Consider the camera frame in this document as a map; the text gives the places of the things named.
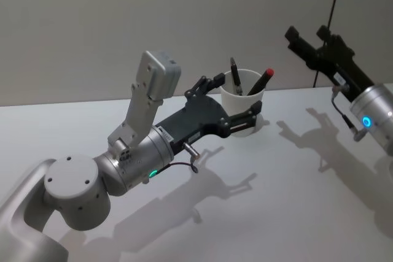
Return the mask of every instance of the white wall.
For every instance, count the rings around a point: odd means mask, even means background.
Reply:
[[[0,0],[0,105],[130,97],[142,51],[165,49],[182,66],[181,94],[201,75],[276,70],[269,89],[312,85],[286,47],[306,40],[332,0]],[[332,31],[376,82],[393,82],[391,0],[338,0]],[[328,85],[326,79],[320,85]]]

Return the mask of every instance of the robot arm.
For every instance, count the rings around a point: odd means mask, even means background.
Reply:
[[[374,85],[360,70],[352,60],[354,51],[339,35],[333,35],[326,26],[321,26],[317,35],[324,41],[319,49],[301,38],[293,26],[285,37],[289,41],[288,48],[310,69],[321,71],[333,82],[332,103],[337,111],[333,100],[339,92],[351,102],[350,110],[364,125],[363,130],[356,130],[346,115],[339,113],[354,133],[354,140],[361,140],[369,132],[386,153],[393,156],[393,94],[384,85]]]
[[[143,53],[126,119],[108,137],[108,151],[96,158],[68,155],[38,164],[0,207],[0,261],[66,262],[67,250],[42,234],[54,210],[73,229],[95,228],[109,214],[109,195],[148,183],[183,150],[190,153],[193,167],[199,154],[191,144],[207,134],[225,138],[255,126],[261,102],[229,117],[206,96],[225,83],[223,74],[202,77],[185,92],[181,110],[152,126],[179,76],[179,66],[163,52]]]

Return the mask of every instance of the table surface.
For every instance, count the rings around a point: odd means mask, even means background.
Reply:
[[[370,135],[352,141],[330,94],[267,91],[259,132],[194,144],[203,154],[199,174],[173,167],[111,198],[99,227],[73,231],[55,212],[44,233],[71,262],[392,261],[393,158]],[[128,103],[0,108],[0,198],[41,159],[104,152]],[[166,100],[156,121],[184,103]],[[356,121],[344,97],[338,105]]]

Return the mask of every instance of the white cup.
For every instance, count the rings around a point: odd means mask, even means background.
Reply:
[[[232,73],[228,71],[225,73],[225,84],[220,87],[221,91],[221,105],[228,114],[228,116],[236,115],[247,111],[251,105],[257,101],[261,101],[263,93],[262,90],[253,95],[247,95],[254,84],[262,76],[261,74],[247,69],[238,69],[239,78],[241,82],[241,88],[243,89],[243,95],[237,95],[235,92],[235,86],[232,80]],[[257,123],[254,128],[245,129],[233,133],[236,137],[245,137],[257,132],[263,126],[263,118],[261,114],[257,115]]]

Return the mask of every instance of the marker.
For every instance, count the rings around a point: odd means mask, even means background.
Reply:
[[[235,92],[237,95],[242,95],[243,89],[241,89],[238,67],[234,58],[231,58],[231,73],[233,84],[235,84]]]
[[[258,79],[257,83],[255,83],[255,85],[251,88],[250,92],[248,92],[247,95],[257,94],[258,92],[264,90],[267,83],[269,82],[269,80],[272,78],[273,75],[274,75],[274,70],[270,68],[267,69],[263,73],[261,78]]]

